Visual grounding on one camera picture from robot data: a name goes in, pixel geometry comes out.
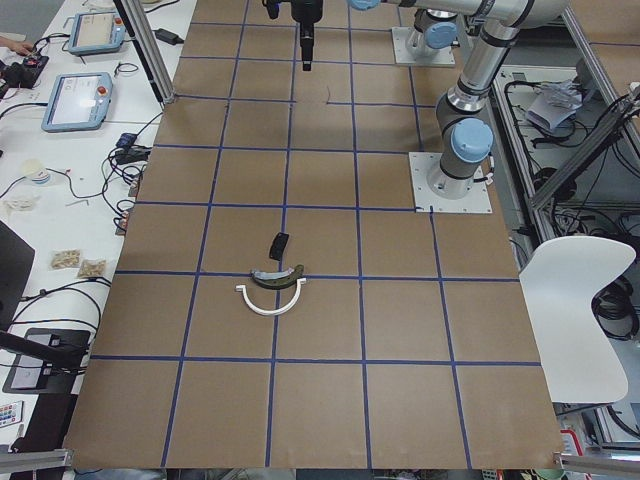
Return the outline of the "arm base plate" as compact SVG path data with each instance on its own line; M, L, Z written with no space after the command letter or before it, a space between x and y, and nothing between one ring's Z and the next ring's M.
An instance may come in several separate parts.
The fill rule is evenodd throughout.
M472 178L447 176L438 152L410 152L409 165L415 210L419 213L491 214L486 175L480 165Z
M391 29L395 63L403 66L453 67L452 47L434 49L427 45L426 37L413 27Z

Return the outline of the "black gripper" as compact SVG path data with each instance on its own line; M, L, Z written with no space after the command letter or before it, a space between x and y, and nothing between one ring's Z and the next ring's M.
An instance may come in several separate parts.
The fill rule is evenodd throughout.
M300 23L299 42L302 69L312 70L315 32L314 24L323 17L323 0L291 0L291 16Z

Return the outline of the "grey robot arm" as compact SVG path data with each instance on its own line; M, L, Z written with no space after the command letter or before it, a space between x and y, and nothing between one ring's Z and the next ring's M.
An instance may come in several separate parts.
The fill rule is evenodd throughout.
M457 83L440 98L436 117L443 152L439 164L427 175L431 190L448 199L461 199L473 183L476 169L491 152L494 135L479 118L496 74L523 29L543 26L561 15L566 1L398 1L416 7L483 17Z
M312 69L315 25L323 16L323 1L289 1L291 17L299 25L299 44L304 71ZM393 27L395 63L448 66L454 63L451 46L458 37L457 15L418 8L410 27Z

